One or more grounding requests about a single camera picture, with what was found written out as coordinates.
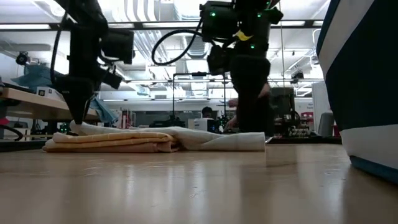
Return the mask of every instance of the desk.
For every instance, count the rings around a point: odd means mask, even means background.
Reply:
[[[8,107],[6,112],[7,116],[44,120],[72,119],[67,104],[60,100],[46,98],[13,88],[3,88],[0,98],[18,100],[21,102],[17,106]],[[86,119],[98,119],[97,112],[93,109],[89,109]]]
[[[2,223],[393,224],[398,187],[342,146],[267,152],[0,154]]]

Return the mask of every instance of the white cloth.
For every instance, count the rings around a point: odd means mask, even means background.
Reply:
[[[72,121],[70,129],[81,136],[124,132],[165,133],[173,136],[188,150],[263,151],[266,141],[264,133],[222,135],[181,127],[117,129],[93,126],[86,123],[77,125]]]

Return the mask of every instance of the blue cloth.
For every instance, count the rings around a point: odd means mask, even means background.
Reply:
[[[55,77],[59,76],[62,76],[62,74],[55,72]],[[26,86],[35,91],[39,86],[53,88],[50,69],[45,65],[26,65],[24,75],[18,78],[12,78],[11,80],[20,86]],[[97,111],[101,122],[114,123],[118,118],[98,97],[95,97],[91,101],[90,108]]]

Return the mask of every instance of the black pants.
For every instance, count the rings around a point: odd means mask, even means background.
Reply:
[[[241,96],[236,108],[239,130],[242,132],[264,132],[266,136],[274,135],[274,111],[269,97]]]

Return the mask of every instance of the table surface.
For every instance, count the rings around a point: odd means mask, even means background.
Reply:
[[[0,154],[2,223],[397,223],[398,187],[338,145]]]
[[[64,101],[46,98],[13,88],[3,88],[0,98],[21,101],[17,106],[7,107],[7,116],[58,120],[72,118],[68,106]],[[96,111],[89,109],[86,119],[98,119]]]

